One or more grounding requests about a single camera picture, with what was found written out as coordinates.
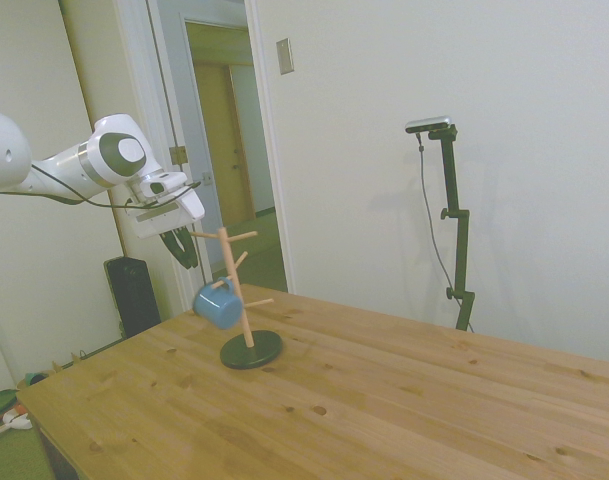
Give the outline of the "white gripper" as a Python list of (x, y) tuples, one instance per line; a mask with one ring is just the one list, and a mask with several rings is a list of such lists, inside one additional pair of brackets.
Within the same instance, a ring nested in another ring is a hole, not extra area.
[(160, 234), (164, 245), (185, 269), (198, 266), (198, 255), (191, 232), (184, 226), (201, 220), (205, 209), (195, 192), (151, 209), (128, 208), (126, 214), (136, 236), (140, 239)]

